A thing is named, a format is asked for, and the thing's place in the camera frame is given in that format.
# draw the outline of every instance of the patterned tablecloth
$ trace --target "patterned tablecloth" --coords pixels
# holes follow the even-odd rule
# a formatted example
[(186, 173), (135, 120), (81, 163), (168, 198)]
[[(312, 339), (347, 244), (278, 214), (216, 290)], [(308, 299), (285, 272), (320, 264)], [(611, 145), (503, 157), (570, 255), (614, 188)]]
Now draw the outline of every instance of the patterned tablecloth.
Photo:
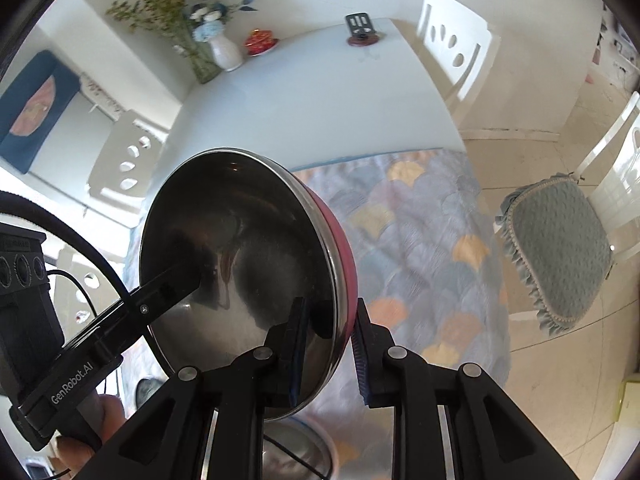
[[(508, 313), (499, 249), (465, 153), (392, 153), (296, 173), (344, 228), (358, 294), (374, 323), (428, 362), (476, 362), (501, 385), (510, 370)], [(127, 285), (137, 285), (142, 228), (132, 237)], [(161, 374), (144, 342), (123, 364), (126, 408), (144, 375)], [(390, 477), (392, 410), (362, 403), (349, 345), (334, 376), (300, 413), (331, 436), (339, 478)]]

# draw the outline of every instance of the chair backrest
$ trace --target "chair backrest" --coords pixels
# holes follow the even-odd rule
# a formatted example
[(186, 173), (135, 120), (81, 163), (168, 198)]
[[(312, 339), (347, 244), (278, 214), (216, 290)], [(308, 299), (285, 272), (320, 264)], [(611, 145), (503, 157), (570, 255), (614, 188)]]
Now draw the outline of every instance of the chair backrest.
[(133, 110), (123, 113), (114, 123), (88, 179), (90, 196), (132, 213), (140, 211), (162, 149), (162, 141), (140, 124), (163, 132)]
[(456, 0), (424, 0), (417, 34), (452, 84), (445, 101), (460, 124), (494, 64), (500, 36)]
[[(108, 261), (120, 264), (122, 258), (105, 254)], [(65, 245), (58, 255), (56, 267), (69, 272), (84, 288), (91, 298), (96, 312), (100, 314), (118, 299), (118, 294), (107, 278), (86, 261), (75, 249)], [(65, 341), (70, 341), (94, 319), (91, 309), (78, 288), (63, 276), (56, 276), (53, 292), (53, 304)]]
[[(616, 119), (602, 140), (578, 166), (574, 172), (574, 178), (580, 179), (588, 165), (616, 136), (632, 111), (635, 108), (640, 109), (639, 105), (640, 95), (638, 92), (634, 92), (620, 117)], [(598, 187), (591, 192), (588, 200), (607, 233), (640, 216), (640, 116), (631, 124), (626, 133), (613, 167)], [(638, 252), (640, 252), (640, 243), (617, 252), (614, 259), (620, 262)]]

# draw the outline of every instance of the white flower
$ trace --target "white flower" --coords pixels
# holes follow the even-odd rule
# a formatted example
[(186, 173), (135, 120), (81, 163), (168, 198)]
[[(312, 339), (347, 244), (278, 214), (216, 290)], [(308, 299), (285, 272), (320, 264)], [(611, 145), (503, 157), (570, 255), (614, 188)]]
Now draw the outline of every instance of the white flower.
[(207, 7), (200, 7), (190, 16), (190, 18), (192, 20), (195, 20), (196, 22), (199, 22), (202, 19), (202, 17), (208, 12), (209, 12), (209, 9), (207, 9)]
[(222, 18), (222, 12), (219, 10), (212, 10), (209, 14), (205, 14), (204, 21), (205, 22), (215, 22)]

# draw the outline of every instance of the white vase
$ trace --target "white vase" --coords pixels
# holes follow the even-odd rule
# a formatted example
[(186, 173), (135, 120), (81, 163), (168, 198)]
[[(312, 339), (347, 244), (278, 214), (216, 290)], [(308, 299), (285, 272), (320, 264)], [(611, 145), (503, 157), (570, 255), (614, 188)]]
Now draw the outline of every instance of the white vase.
[(224, 34), (218, 34), (207, 41), (211, 46), (213, 60), (222, 70), (231, 72), (244, 62), (238, 46)]

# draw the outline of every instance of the screw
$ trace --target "screw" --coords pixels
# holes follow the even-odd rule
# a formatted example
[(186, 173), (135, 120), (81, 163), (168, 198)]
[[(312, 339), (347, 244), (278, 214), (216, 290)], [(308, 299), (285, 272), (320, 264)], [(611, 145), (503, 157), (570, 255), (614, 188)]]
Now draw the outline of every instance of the screw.
[(192, 366), (185, 366), (178, 372), (181, 381), (193, 381), (198, 376), (198, 371)]
[(479, 367), (476, 363), (466, 363), (462, 367), (462, 372), (467, 377), (480, 377), (482, 374), (482, 368)]
[(393, 359), (404, 359), (406, 357), (406, 349), (401, 346), (392, 346), (386, 353)]
[(273, 351), (268, 346), (260, 346), (254, 350), (254, 357), (258, 361), (264, 361), (273, 355)]

